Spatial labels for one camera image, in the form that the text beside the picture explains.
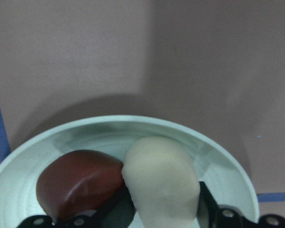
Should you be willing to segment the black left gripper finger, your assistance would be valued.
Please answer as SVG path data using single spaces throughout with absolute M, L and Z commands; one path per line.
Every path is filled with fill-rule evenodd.
M 219 228 L 219 206 L 205 182 L 200 181 L 200 195 L 197 209 L 197 221 L 201 228 Z

